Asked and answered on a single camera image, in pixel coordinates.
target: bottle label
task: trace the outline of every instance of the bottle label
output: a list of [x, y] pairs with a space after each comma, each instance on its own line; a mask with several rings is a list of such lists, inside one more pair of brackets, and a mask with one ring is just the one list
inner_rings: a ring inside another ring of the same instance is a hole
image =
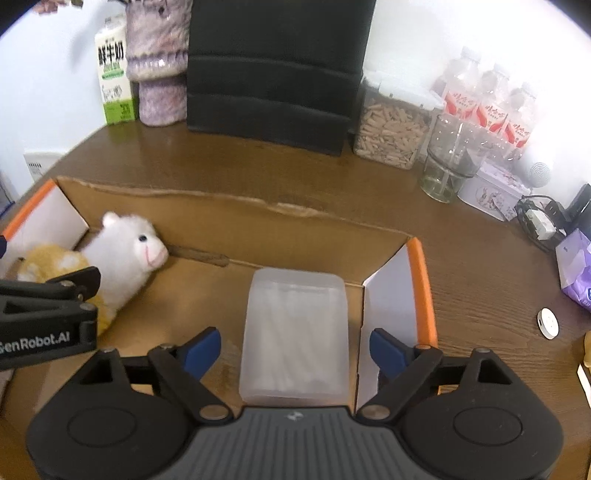
[[476, 123], [497, 134], [505, 125], [507, 112], [494, 103], [481, 103], [476, 109]]
[[445, 112], [462, 120], [468, 120], [477, 105], [476, 97], [453, 90], [446, 93], [445, 103]]
[[529, 125], [509, 117], [503, 132], [503, 139], [517, 148], [523, 148], [530, 138], [531, 130]]

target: white spherical device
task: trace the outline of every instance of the white spherical device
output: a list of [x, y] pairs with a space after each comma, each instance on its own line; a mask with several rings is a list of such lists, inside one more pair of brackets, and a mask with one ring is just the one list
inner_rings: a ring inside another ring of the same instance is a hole
[[540, 188], [550, 182], [553, 168], [553, 155], [532, 146], [517, 161], [516, 173], [528, 186]]

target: screw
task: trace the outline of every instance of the screw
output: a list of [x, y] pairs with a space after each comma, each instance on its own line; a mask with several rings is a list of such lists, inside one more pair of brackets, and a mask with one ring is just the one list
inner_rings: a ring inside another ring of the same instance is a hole
[[224, 405], [206, 405], [199, 410], [199, 415], [205, 420], [223, 420], [230, 414]]
[[368, 420], [385, 420], [390, 416], [390, 409], [383, 405], [366, 405], [361, 409], [361, 415]]

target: white and yellow plush toy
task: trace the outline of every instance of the white and yellow plush toy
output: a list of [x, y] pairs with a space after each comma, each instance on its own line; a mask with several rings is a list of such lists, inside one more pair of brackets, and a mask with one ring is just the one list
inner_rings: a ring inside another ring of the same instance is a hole
[[98, 308], [98, 335], [101, 335], [117, 311], [167, 258], [168, 250], [149, 221], [137, 215], [119, 217], [107, 212], [103, 229], [88, 246], [73, 252], [54, 244], [39, 245], [27, 253], [19, 267], [18, 279], [42, 283], [90, 265], [97, 267], [100, 288], [89, 302]]

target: wooden table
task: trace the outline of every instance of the wooden table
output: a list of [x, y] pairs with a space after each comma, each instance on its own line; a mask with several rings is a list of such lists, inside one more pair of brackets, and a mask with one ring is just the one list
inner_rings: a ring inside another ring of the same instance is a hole
[[[591, 314], [560, 291], [556, 261], [521, 232], [457, 201], [443, 205], [418, 186], [419, 172], [217, 135], [184, 125], [106, 127], [56, 165], [51, 176], [152, 189], [199, 190], [294, 203], [396, 228], [420, 238], [431, 278], [440, 346], [467, 355], [488, 346], [540, 396], [564, 429], [552, 478], [584, 478], [591, 410], [577, 379]], [[538, 330], [553, 310], [560, 334]]]

